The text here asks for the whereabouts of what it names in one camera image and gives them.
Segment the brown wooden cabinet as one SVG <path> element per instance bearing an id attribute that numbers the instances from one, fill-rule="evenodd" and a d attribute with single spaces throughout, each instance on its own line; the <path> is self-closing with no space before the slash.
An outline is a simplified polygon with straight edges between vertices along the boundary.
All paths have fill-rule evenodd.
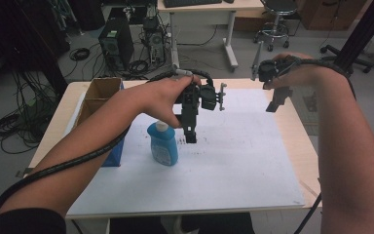
<path id="1" fill-rule="evenodd" d="M 300 0 L 299 15 L 308 30 L 348 30 L 367 0 Z"/>

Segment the small grey computer case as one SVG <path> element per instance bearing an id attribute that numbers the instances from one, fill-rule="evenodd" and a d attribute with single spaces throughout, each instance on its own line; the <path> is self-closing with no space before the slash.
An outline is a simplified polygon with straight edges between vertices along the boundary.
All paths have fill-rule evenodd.
<path id="1" fill-rule="evenodd" d="M 149 58 L 152 63 L 165 61 L 164 32 L 160 27 L 157 17 L 143 19 L 144 42 L 149 51 Z"/>

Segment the person's right hand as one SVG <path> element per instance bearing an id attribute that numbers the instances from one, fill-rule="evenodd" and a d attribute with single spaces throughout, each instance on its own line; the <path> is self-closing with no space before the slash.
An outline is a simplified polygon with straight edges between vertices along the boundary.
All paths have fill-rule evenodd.
<path id="1" fill-rule="evenodd" d="M 282 87 L 312 87 L 315 88 L 324 79 L 326 69 L 312 64 L 292 66 L 285 74 L 263 84 L 264 90 Z"/>

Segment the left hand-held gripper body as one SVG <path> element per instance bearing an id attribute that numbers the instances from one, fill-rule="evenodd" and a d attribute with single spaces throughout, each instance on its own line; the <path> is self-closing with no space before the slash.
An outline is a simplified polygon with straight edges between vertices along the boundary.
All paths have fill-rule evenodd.
<path id="1" fill-rule="evenodd" d="M 210 84 L 197 85 L 192 83 L 187 86 L 183 92 L 176 99 L 176 104 L 181 104 L 184 109 L 188 105 L 197 108 L 199 105 L 206 110 L 214 110 L 216 104 L 219 104 L 219 110 L 223 111 L 225 107 L 223 106 L 224 97 L 226 93 L 224 89 L 227 87 L 225 83 L 220 85 L 220 91 L 216 92 L 215 88 Z"/>

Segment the wooden table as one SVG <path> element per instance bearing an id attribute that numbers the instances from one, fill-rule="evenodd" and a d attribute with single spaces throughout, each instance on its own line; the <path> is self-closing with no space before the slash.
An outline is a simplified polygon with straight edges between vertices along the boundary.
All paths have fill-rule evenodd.
<path id="1" fill-rule="evenodd" d="M 257 82 L 248 79 L 230 79 L 227 82 L 227 90 L 230 89 L 261 89 Z M 312 205 L 319 194 L 318 182 L 318 156 L 308 137 L 301 120 L 292 104 L 287 102 L 273 114 L 285 150 L 295 172 L 303 198 L 304 206 L 300 208 L 270 208 L 256 210 L 220 211 L 220 212 L 188 212 L 181 214 L 203 214 L 222 212 L 249 212 L 253 219 L 257 234 L 317 234 L 319 232 L 320 212 L 315 211 L 313 218 L 306 227 L 300 224 L 304 216 L 312 210 Z M 137 215 L 181 215 L 181 214 L 135 214 Z M 108 218 L 117 216 L 81 217 L 84 218 Z"/>

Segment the person's black sleeve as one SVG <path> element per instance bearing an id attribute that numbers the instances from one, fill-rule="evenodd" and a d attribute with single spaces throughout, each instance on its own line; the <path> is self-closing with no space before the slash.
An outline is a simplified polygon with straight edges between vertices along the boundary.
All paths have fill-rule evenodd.
<path id="1" fill-rule="evenodd" d="M 48 209 L 18 209 L 0 214 L 0 234 L 66 234 L 66 224 Z"/>

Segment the white table mat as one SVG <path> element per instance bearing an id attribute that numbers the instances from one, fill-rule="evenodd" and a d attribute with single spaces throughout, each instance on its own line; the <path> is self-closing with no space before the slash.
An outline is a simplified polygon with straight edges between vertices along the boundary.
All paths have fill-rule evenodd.
<path id="1" fill-rule="evenodd" d="M 197 140 L 176 131 L 178 161 L 156 162 L 141 114 L 125 137 L 121 165 L 100 169 L 71 218 L 220 212 L 304 206 L 301 188 L 268 100 L 260 89 L 230 89 L 223 111 L 202 110 Z"/>

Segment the black metal stand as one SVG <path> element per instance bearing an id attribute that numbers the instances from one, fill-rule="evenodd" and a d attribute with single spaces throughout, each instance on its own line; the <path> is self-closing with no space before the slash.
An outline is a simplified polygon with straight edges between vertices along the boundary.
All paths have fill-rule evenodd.
<path id="1" fill-rule="evenodd" d="M 356 25 L 354 31 L 346 41 L 342 49 L 352 50 L 360 54 L 374 36 L 374 0 L 365 11 L 363 17 Z"/>

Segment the white desk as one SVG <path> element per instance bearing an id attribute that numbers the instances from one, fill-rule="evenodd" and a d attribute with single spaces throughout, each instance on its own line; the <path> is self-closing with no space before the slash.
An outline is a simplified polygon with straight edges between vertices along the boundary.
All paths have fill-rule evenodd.
<path id="1" fill-rule="evenodd" d="M 170 26 L 170 54 L 171 62 L 176 67 L 179 67 L 179 55 L 178 55 L 178 44 L 175 36 L 175 19 L 176 14 L 187 14 L 191 19 L 195 21 L 201 21 L 202 23 L 216 23 L 216 18 L 220 17 L 223 13 L 228 15 L 228 31 L 226 37 L 223 39 L 223 47 L 225 49 L 227 59 L 230 63 L 230 68 L 234 71 L 239 67 L 233 48 L 231 46 L 235 17 L 237 11 L 246 11 L 261 9 L 263 7 L 260 0 L 223 0 L 219 4 L 209 4 L 201 6 L 189 6 L 189 7 L 177 7 L 177 8 L 166 8 L 163 0 L 157 0 L 157 9 L 159 13 L 169 13 L 169 26 Z"/>

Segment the blue bottle with white cap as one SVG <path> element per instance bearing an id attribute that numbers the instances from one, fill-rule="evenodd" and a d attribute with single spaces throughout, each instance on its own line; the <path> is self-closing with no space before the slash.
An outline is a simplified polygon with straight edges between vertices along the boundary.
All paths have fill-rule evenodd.
<path id="1" fill-rule="evenodd" d="M 164 166 L 173 166 L 178 160 L 175 130 L 162 121 L 151 124 L 147 133 L 151 138 L 153 158 Z"/>

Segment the person's left hand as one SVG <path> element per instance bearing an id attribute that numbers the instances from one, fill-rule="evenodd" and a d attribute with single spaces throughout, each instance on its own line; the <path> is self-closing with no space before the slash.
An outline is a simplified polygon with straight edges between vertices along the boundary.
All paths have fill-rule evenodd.
<path id="1" fill-rule="evenodd" d="M 174 128 L 180 128 L 181 122 L 173 112 L 173 106 L 181 93 L 191 84 L 201 85 L 201 79 L 196 76 L 183 76 L 181 78 L 165 78 L 136 87 L 135 112 L 145 113 L 161 120 Z"/>

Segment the black keyboard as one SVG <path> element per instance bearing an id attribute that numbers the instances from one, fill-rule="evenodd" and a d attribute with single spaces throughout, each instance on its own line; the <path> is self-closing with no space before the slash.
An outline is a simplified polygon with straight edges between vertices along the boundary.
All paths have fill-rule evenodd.
<path id="1" fill-rule="evenodd" d="M 166 8 L 201 6 L 209 4 L 219 4 L 223 0 L 163 0 Z"/>

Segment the open cardboard box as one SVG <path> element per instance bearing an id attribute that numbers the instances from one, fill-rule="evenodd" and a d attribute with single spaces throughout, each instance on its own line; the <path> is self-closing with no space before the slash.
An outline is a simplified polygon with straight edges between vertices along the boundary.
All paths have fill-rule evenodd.
<path id="1" fill-rule="evenodd" d="M 80 125 L 94 114 L 106 101 L 112 98 L 123 88 L 121 78 L 93 78 L 88 89 L 81 93 L 73 120 L 72 129 Z M 121 156 L 124 148 L 124 139 L 121 139 L 110 151 L 103 167 L 120 167 Z"/>

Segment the black round stool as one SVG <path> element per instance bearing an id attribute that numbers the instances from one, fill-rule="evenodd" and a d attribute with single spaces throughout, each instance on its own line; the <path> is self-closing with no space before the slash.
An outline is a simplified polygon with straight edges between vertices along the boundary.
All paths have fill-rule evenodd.
<path id="1" fill-rule="evenodd" d="M 263 39 L 269 38 L 267 50 L 271 52 L 274 49 L 276 39 L 284 38 L 283 47 L 289 47 L 289 30 L 281 23 L 284 17 L 292 16 L 297 12 L 297 5 L 293 0 L 260 0 L 266 13 L 273 15 L 273 21 L 265 22 L 261 29 L 255 33 L 253 42 L 258 43 Z"/>

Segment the black office chair base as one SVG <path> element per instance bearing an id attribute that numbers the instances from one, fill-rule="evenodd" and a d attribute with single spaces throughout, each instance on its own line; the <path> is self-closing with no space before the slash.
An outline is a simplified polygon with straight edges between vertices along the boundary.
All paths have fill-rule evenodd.
<path id="1" fill-rule="evenodd" d="M 319 52 L 322 54 L 322 60 L 333 62 L 348 74 L 354 73 L 355 64 L 363 67 L 363 73 L 369 73 L 374 66 L 373 63 L 359 58 L 358 54 L 349 49 L 338 50 L 331 45 L 326 45 L 321 47 Z"/>

